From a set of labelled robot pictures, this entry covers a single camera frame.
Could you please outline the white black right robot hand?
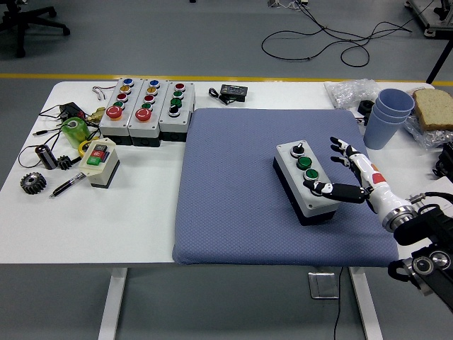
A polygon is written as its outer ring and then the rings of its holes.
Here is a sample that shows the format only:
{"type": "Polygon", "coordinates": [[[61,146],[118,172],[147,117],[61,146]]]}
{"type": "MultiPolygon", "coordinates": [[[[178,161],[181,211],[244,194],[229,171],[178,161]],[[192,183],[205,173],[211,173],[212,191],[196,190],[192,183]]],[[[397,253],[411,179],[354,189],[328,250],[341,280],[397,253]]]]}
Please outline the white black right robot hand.
{"type": "Polygon", "coordinates": [[[331,157],[331,160],[348,167],[359,181],[359,186],[305,180],[303,182],[305,187],[331,200],[346,203],[366,201],[383,224],[396,218],[411,219],[416,216],[411,203],[391,191],[382,173],[365,154],[336,137],[331,137],[330,141],[331,149],[341,153],[340,157],[331,157]]]}

